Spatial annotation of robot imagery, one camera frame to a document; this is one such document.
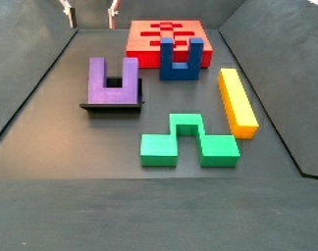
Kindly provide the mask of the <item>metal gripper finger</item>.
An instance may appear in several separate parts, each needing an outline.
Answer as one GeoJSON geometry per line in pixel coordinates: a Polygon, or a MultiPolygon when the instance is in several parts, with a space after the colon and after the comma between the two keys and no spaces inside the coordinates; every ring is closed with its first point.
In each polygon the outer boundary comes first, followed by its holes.
{"type": "Polygon", "coordinates": [[[116,29],[116,17],[119,15],[119,6],[121,0],[112,0],[111,7],[108,8],[108,26],[116,29]]]}
{"type": "Polygon", "coordinates": [[[64,13],[69,17],[70,28],[77,27],[77,16],[76,16],[76,8],[69,3],[69,0],[60,0],[64,6],[64,13]]]}

